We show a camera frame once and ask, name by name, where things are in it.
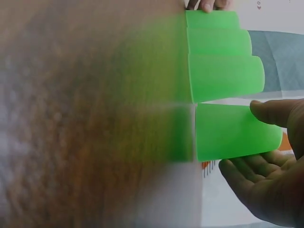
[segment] fingertip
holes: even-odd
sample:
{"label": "fingertip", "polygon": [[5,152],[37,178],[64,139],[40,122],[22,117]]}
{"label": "fingertip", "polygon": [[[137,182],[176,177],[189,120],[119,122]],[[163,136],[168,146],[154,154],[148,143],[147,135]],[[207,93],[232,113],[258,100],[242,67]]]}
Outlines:
{"label": "fingertip", "polygon": [[256,106],[259,106],[259,105],[261,105],[261,104],[262,104],[262,102],[260,102],[260,101],[252,100],[252,101],[250,102],[250,107],[256,107]]}
{"label": "fingertip", "polygon": [[211,13],[212,12],[212,7],[210,6],[210,4],[205,4],[203,5],[203,11],[205,11],[206,13]]}
{"label": "fingertip", "polygon": [[223,159],[219,162],[218,167],[221,171],[226,170],[232,162],[228,159]]}

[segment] plastic cup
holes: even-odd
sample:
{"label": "plastic cup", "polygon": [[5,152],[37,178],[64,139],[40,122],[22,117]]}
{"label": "plastic cup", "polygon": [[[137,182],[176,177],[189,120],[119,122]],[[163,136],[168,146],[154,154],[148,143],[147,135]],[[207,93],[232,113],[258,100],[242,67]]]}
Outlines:
{"label": "plastic cup", "polygon": [[248,106],[198,104],[195,128],[201,162],[272,151],[283,137],[280,127],[257,120]]}
{"label": "plastic cup", "polygon": [[190,54],[252,55],[251,38],[246,30],[189,28],[187,35]]}
{"label": "plastic cup", "polygon": [[201,103],[262,92],[265,73],[256,56],[189,55],[192,101]]}
{"label": "plastic cup", "polygon": [[240,28],[238,15],[233,11],[213,11],[205,13],[202,10],[186,11],[188,28],[220,28],[220,29],[238,29]]}

